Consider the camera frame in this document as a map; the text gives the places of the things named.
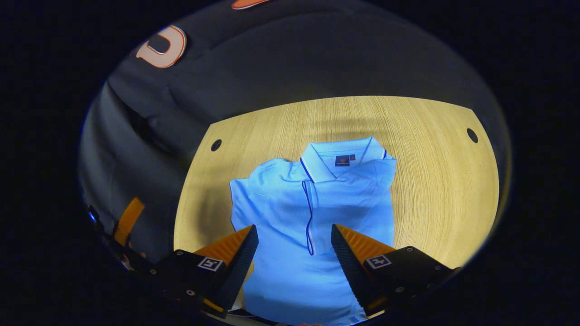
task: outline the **clothing label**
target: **clothing label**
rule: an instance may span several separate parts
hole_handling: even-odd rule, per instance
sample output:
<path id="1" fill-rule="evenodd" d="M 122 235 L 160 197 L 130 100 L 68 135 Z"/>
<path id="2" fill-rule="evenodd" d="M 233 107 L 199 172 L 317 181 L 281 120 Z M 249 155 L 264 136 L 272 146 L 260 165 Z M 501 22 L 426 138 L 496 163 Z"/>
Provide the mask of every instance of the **clothing label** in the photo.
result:
<path id="1" fill-rule="evenodd" d="M 334 166 L 350 166 L 350 155 L 338 155 Z"/>

